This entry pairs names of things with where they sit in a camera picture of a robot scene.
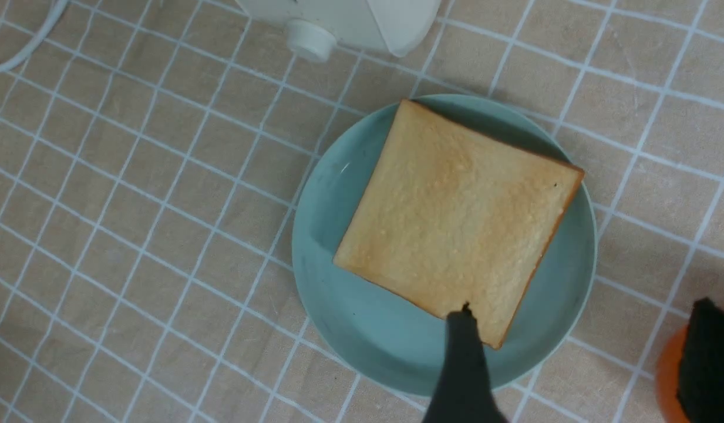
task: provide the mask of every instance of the light blue plate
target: light blue plate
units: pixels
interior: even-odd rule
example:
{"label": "light blue plate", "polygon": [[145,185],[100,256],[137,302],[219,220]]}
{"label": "light blue plate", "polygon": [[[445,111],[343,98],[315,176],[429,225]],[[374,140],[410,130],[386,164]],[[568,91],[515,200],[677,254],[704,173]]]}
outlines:
{"label": "light blue plate", "polygon": [[[504,105],[452,94],[416,101],[495,139],[568,161],[547,132]],[[444,359],[444,321],[332,263],[396,108],[391,105],[360,120],[317,163],[295,217],[294,273],[308,315],[338,356],[383,385],[429,396]],[[595,217],[582,185],[534,274],[503,347],[484,349],[493,388],[521,377],[560,345],[584,308],[595,262]]]}

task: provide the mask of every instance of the power cord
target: power cord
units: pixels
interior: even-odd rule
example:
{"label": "power cord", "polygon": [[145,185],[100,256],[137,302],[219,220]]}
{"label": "power cord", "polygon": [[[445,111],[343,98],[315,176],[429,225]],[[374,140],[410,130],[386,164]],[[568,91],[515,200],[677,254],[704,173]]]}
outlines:
{"label": "power cord", "polygon": [[35,33],[33,38],[20,51],[18,51],[15,56],[0,63],[0,72],[7,72],[15,69],[15,67],[27,59],[28,56],[31,56],[32,52],[38,48],[38,46],[46,39],[48,33],[51,32],[51,29],[53,29],[56,25],[56,21],[58,21],[59,17],[62,16],[67,3],[69,3],[69,0],[58,0],[53,5],[50,11],[48,11],[48,16],[46,16],[46,20],[43,22],[43,25],[40,27],[38,32]]}

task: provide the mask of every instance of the grid pattern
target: grid pattern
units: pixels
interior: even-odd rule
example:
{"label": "grid pattern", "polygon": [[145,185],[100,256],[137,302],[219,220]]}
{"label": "grid pattern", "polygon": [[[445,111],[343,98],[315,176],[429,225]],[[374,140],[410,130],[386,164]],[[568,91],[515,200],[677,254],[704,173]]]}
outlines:
{"label": "grid pattern", "polygon": [[[0,55],[47,7],[0,1]],[[341,48],[315,66],[283,42],[232,2],[77,0],[0,75],[4,420],[420,420],[425,399],[319,339],[290,232],[343,130],[453,92],[551,132],[598,217],[584,315],[501,409],[660,421],[659,349],[692,300],[724,303],[724,0],[446,1],[402,59]]]}

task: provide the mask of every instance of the plate rim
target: plate rim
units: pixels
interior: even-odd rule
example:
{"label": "plate rim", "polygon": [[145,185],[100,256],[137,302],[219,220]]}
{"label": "plate rim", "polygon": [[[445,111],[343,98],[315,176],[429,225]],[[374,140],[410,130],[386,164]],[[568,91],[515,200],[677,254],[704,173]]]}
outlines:
{"label": "plate rim", "polygon": [[[534,129],[537,129],[542,134],[542,139],[544,139],[544,141],[550,142],[553,145],[553,147],[557,148],[563,154],[563,156],[565,156],[565,159],[569,163],[573,163],[573,161],[571,160],[570,156],[565,151],[565,149],[560,145],[560,143],[555,141],[555,138],[552,137],[552,135],[549,134],[549,132],[547,132],[544,128],[542,128],[541,126],[536,124],[536,122],[534,122],[533,120],[529,119],[526,115],[524,115],[524,113],[519,112],[519,110],[517,110],[513,107],[510,107],[510,105],[503,104],[501,102],[496,102],[495,100],[486,99],[486,98],[479,97],[479,96],[470,96],[467,94],[455,94],[455,93],[429,94],[426,96],[417,96],[417,97],[410,98],[411,101],[415,101],[415,102],[418,102],[418,100],[421,100],[421,99],[444,100],[444,101],[452,102],[455,104],[463,104],[463,102],[476,101],[476,102],[482,102],[483,104],[489,104],[493,107],[502,109],[502,110],[504,110],[504,112],[509,113],[509,115],[514,115],[515,117],[518,117],[520,120],[522,120],[528,126],[531,126]],[[365,115],[364,117],[359,119],[356,123],[354,123],[352,126],[349,126],[349,128],[347,128],[346,131],[341,133],[337,139],[340,139],[341,137],[343,137],[348,131],[351,131],[355,126],[363,124],[365,120],[372,120],[372,119],[378,117],[379,115],[381,115],[381,113],[383,113],[384,110],[386,110],[392,106],[396,106],[398,104],[400,104],[400,102],[385,105],[384,107],[379,108],[378,110],[375,110],[374,112],[369,113],[368,115]],[[303,195],[305,190],[307,189],[308,186],[310,186],[311,182],[313,182],[313,177],[316,175],[315,172],[317,171],[319,164],[321,164],[322,160],[328,155],[328,153],[332,153],[335,150],[339,150],[341,148],[343,148],[342,145],[338,144],[338,142],[335,142],[335,140],[334,140],[333,144],[331,144],[331,146],[328,148],[328,150],[326,150],[326,152],[319,158],[319,160],[315,164],[312,172],[307,177],[305,184],[302,187],[302,192],[299,195],[297,209],[295,209],[295,215],[294,215],[294,228],[292,228],[292,242],[291,242],[292,272],[294,273],[295,284],[297,285],[297,292],[299,295],[299,299],[302,301],[302,307],[304,308],[307,317],[310,319],[310,321],[312,323],[314,323],[314,321],[316,321],[316,318],[314,318],[314,316],[313,316],[313,313],[315,313],[315,311],[311,311],[310,308],[308,308],[306,306],[307,302],[305,301],[305,296],[308,294],[306,292],[304,292],[304,293],[302,292],[302,285],[305,282],[300,282],[300,277],[298,277],[298,272],[297,272],[297,268],[298,268],[297,267],[297,257],[299,257],[299,254],[297,254],[297,253],[301,251],[301,249],[298,248],[298,243],[300,242],[300,239],[302,238],[302,236],[295,236],[295,235],[297,235],[298,232],[301,231],[302,225],[308,224],[309,217],[306,216],[306,214],[308,213],[308,211],[307,211],[308,206],[305,206],[305,207],[302,206],[302,204],[305,204],[308,201],[308,200],[302,201],[304,198],[306,198]],[[591,216],[590,216],[591,220],[592,220],[591,226],[592,226],[592,230],[593,230],[593,255],[592,255],[593,263],[592,263],[592,268],[591,268],[590,280],[587,284],[587,289],[585,290],[584,298],[582,298],[582,301],[580,303],[578,313],[574,317],[573,322],[568,326],[568,329],[566,330],[563,337],[561,337],[560,342],[556,343],[552,347],[552,349],[549,351],[549,353],[547,353],[547,355],[544,356],[544,358],[542,358],[541,360],[539,360],[539,362],[534,364],[533,367],[526,370],[526,372],[523,372],[523,374],[515,377],[514,380],[512,380],[510,382],[505,382],[503,385],[493,387],[494,391],[497,391],[499,389],[502,389],[502,388],[510,385],[511,383],[515,382],[515,380],[520,380],[520,378],[523,378],[526,375],[530,374],[535,369],[537,369],[537,367],[541,366],[541,364],[544,364],[544,362],[548,358],[552,357],[553,354],[555,354],[557,352],[558,348],[560,348],[560,346],[563,345],[563,342],[566,339],[568,339],[568,336],[571,334],[574,327],[576,327],[576,324],[578,323],[582,313],[584,312],[585,306],[587,306],[591,291],[594,286],[594,281],[595,281],[595,276],[596,276],[599,239],[598,239],[598,228],[597,228],[597,224],[596,224],[596,216],[594,213],[594,206],[593,206],[593,202],[591,200],[591,196],[589,194],[587,185],[585,185],[585,180],[582,180],[579,191],[584,194],[585,203],[587,204],[590,214],[591,214]],[[358,372],[361,375],[364,375],[365,377],[369,378],[373,382],[378,383],[379,385],[383,385],[386,388],[392,389],[394,391],[400,391],[404,394],[413,394],[413,395],[417,395],[417,396],[421,396],[421,397],[422,396],[426,397],[426,395],[423,395],[421,393],[403,391],[401,389],[398,389],[398,388],[390,386],[390,385],[386,385],[385,383],[378,381],[377,378],[373,377],[372,375],[367,374],[367,372],[365,372],[365,370],[363,370],[362,368],[354,366],[350,361],[348,361],[345,357],[343,357],[340,353],[338,353],[337,349],[334,348],[332,345],[334,343],[334,341],[331,340],[331,337],[327,336],[327,334],[325,333],[325,330],[322,329],[322,327],[315,325],[315,328],[316,328],[317,334],[319,335],[321,340],[324,341],[324,343],[326,343],[326,345],[331,349],[331,351],[329,351],[329,353],[335,354],[335,356],[338,359],[340,359],[340,361],[342,361],[344,364],[346,364],[346,366],[350,367],[352,370]]]}

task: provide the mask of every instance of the toast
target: toast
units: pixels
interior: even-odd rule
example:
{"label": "toast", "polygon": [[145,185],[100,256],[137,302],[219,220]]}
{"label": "toast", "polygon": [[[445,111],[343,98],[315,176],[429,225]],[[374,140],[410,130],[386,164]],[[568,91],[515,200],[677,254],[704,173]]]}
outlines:
{"label": "toast", "polygon": [[333,263],[500,348],[583,177],[404,100]]}

